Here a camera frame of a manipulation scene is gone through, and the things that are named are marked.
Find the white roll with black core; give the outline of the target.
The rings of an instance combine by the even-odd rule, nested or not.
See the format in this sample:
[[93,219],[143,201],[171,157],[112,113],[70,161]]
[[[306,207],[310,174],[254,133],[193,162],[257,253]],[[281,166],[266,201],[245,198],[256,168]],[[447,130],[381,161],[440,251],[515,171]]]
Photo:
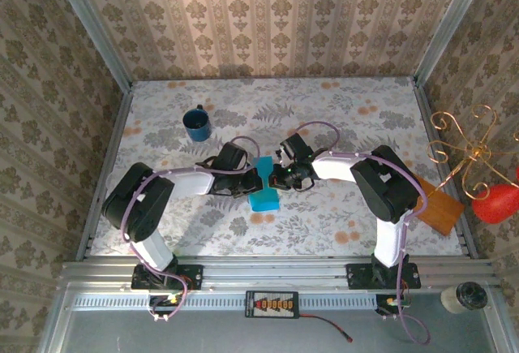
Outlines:
[[485,308],[488,296],[486,290],[478,283],[463,282],[443,290],[440,300],[448,312],[460,314]]

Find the left arm's black base plate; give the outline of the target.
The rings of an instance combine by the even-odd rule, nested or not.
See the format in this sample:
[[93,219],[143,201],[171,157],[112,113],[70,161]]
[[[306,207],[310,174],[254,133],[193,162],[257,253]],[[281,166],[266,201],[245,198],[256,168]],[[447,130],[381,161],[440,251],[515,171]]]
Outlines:
[[[202,288],[204,267],[202,265],[179,265],[177,275],[187,284],[188,290]],[[134,267],[131,278],[132,290],[181,291],[182,283],[177,279],[156,275],[144,265]]]

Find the black power distribution board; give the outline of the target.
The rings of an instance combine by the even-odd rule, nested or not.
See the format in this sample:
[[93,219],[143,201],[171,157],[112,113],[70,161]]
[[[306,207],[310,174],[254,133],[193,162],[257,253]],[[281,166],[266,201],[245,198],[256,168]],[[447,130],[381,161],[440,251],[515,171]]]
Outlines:
[[298,319],[298,292],[247,291],[245,317],[251,319]]

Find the brown wooden block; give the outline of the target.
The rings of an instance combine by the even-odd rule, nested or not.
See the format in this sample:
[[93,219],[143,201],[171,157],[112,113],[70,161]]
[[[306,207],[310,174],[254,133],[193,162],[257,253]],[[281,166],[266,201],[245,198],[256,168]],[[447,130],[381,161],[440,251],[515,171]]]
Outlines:
[[428,205],[422,213],[418,215],[412,214],[412,218],[420,220],[443,236],[450,235],[459,221],[465,206],[441,189],[436,190],[436,186],[419,175],[414,174],[414,177],[419,181],[421,188],[424,190]]

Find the floral patterned table cover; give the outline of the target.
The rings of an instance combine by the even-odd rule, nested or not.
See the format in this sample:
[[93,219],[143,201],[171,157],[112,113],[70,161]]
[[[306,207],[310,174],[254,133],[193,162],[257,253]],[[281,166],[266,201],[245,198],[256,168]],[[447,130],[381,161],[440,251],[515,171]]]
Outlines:
[[[182,117],[197,105],[212,134],[194,142]],[[294,131],[313,149],[369,152],[385,144],[414,174],[436,184],[426,128],[408,77],[139,82],[106,186],[131,165],[182,168],[236,140],[249,154],[273,157]],[[319,181],[304,192],[281,192],[277,211],[253,212],[245,197],[172,200],[159,225],[180,256],[368,256],[375,217],[358,188]]]

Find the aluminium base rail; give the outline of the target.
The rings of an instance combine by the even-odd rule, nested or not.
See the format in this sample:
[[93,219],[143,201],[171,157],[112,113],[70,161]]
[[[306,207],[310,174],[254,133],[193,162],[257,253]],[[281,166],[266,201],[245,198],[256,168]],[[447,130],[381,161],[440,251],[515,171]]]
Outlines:
[[[202,265],[204,292],[288,289],[311,292],[346,291],[346,266],[369,263],[362,256],[180,256],[181,265]],[[500,284],[489,260],[467,256],[413,256],[425,291],[441,291],[465,281]],[[90,256],[62,267],[61,282],[115,291],[130,290],[138,260],[133,256]]]

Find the small black connector board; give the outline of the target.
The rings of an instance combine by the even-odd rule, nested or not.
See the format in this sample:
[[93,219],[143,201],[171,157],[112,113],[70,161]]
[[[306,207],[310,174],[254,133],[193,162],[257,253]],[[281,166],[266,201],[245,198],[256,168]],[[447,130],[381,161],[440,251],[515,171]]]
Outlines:
[[182,294],[168,294],[168,295],[151,295],[148,298],[148,306],[150,309],[161,311],[171,311],[176,308],[182,301]]
[[[398,314],[397,297],[395,295],[376,295],[377,308],[375,312],[381,316],[393,316]],[[401,295],[401,306],[408,308],[411,305],[409,296]]]

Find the dark blue ceramic mug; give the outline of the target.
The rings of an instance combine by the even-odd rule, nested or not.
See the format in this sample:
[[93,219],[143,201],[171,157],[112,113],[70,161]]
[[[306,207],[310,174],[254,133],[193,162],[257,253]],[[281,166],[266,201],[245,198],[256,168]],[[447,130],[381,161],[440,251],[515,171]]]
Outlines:
[[194,142],[203,142],[209,139],[212,134],[208,112],[202,105],[197,105],[194,109],[188,110],[182,117],[182,124],[188,136]]

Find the aluminium frame post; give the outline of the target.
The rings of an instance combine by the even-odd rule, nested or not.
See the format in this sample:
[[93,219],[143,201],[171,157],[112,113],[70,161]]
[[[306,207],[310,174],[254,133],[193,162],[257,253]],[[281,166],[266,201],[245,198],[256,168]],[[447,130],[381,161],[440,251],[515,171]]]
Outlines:
[[122,94],[127,96],[131,91],[132,78],[123,65],[113,41],[109,38],[109,33],[101,21],[101,13],[95,11],[92,0],[68,0],[68,2],[103,58]]
[[433,35],[414,74],[415,83],[423,86],[453,38],[473,0],[452,0]]

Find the red heart-shaped ornament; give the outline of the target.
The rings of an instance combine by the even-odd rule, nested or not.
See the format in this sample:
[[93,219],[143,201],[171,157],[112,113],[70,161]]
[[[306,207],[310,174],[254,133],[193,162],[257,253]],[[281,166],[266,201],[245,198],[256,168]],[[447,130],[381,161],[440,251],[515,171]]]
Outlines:
[[472,202],[472,210],[481,221],[495,225],[519,212],[519,167],[516,170],[517,181],[514,184],[501,183],[490,187],[487,197],[478,195]]

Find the blue square paper sheet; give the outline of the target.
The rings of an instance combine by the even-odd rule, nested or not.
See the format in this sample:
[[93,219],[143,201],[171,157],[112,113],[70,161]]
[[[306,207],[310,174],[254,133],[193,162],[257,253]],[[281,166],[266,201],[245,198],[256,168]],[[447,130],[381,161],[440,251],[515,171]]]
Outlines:
[[277,211],[280,208],[279,195],[275,188],[268,185],[268,176],[273,170],[272,158],[270,156],[258,157],[254,163],[262,180],[263,189],[248,196],[251,209],[256,213]]

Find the right arm's black base plate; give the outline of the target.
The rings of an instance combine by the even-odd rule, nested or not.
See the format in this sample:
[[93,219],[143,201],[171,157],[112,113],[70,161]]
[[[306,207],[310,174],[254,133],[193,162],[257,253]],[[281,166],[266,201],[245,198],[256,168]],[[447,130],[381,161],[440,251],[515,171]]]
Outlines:
[[[395,289],[397,286],[398,266],[386,268],[369,263],[347,264],[345,266],[348,287],[351,290]],[[401,279],[410,289],[420,289],[422,284],[415,263],[404,263]]]

